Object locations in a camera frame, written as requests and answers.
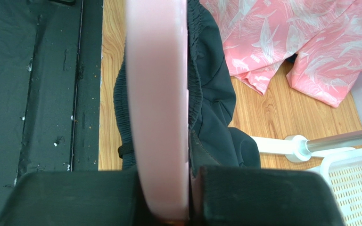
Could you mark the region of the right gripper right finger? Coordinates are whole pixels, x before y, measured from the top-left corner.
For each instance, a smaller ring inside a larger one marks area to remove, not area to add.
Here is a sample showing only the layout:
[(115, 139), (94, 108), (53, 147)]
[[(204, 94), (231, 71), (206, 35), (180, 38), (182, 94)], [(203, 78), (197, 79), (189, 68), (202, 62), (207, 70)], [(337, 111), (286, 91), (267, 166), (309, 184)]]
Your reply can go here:
[(194, 181), (194, 226), (342, 226), (330, 187), (307, 171), (205, 166)]

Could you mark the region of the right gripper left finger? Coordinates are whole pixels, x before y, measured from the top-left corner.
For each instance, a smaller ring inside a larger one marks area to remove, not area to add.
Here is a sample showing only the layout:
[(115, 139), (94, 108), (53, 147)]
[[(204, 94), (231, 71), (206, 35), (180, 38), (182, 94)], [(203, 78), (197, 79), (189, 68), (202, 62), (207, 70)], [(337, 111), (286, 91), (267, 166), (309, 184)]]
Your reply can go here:
[(22, 178), (0, 226), (147, 226), (137, 172), (41, 172)]

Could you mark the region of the dark navy shorts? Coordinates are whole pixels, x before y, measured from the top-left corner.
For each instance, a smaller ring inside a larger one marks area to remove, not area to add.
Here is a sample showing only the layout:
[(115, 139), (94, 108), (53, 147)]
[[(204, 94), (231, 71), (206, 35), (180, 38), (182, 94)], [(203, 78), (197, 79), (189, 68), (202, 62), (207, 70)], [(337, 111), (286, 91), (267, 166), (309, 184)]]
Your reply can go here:
[(188, 1), (189, 131), (192, 150), (215, 164), (261, 167), (256, 142), (229, 126), (236, 94), (225, 62), (218, 25), (198, 0)]

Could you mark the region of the pink plastic hanger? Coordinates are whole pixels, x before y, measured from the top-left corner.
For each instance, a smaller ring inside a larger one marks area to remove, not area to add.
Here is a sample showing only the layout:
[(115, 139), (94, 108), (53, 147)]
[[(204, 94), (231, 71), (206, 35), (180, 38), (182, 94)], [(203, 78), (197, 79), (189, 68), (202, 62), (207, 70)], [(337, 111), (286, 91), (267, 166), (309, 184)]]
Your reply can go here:
[(185, 0), (126, 2), (126, 75), (133, 146), (149, 210), (189, 217), (188, 29)]

